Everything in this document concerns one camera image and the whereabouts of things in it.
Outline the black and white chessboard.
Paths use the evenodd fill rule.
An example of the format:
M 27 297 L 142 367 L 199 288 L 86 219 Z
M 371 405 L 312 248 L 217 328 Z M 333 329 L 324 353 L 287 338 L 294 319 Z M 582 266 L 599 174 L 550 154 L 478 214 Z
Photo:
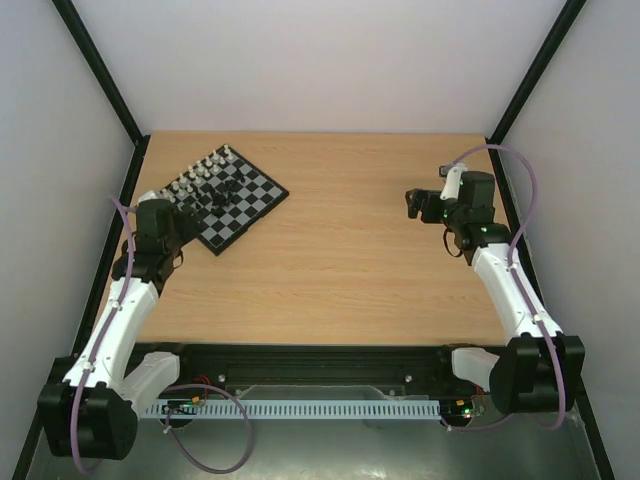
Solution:
M 239 171 L 245 176 L 245 183 L 222 215 L 203 213 L 194 208 L 205 222 L 205 230 L 199 235 L 199 240 L 216 256 L 222 254 L 252 225 L 289 196 L 285 187 L 230 145 L 232 154 L 226 157 L 223 145 L 187 166 L 185 171 L 160 189 L 160 195 L 178 208 L 194 208 L 196 198 L 193 182 L 197 176 L 202 177 L 207 171 L 214 173 L 219 170 L 228 174 Z

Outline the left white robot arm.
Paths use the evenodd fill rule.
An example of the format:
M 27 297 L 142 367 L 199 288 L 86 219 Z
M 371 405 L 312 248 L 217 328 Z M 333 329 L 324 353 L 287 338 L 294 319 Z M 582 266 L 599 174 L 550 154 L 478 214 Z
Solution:
M 179 376 L 179 358 L 171 353 L 148 354 L 134 370 L 127 365 L 175 260 L 205 224 L 194 208 L 160 198 L 140 200 L 135 216 L 97 326 L 71 368 L 38 397 L 46 439 L 58 457 L 125 458 L 141 414 Z

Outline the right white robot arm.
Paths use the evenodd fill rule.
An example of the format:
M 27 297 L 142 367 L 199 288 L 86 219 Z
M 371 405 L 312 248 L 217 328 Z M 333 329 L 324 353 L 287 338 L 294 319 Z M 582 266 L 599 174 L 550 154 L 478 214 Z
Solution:
M 495 222 L 495 178 L 452 168 L 442 190 L 406 192 L 408 216 L 441 224 L 454 236 L 460 257 L 484 284 L 506 345 L 500 354 L 459 347 L 436 367 L 436 379 L 455 392 L 468 382 L 489 392 L 503 414 L 557 412 L 575 401 L 585 348 L 567 336 L 545 310 L 528 278 L 509 228 Z

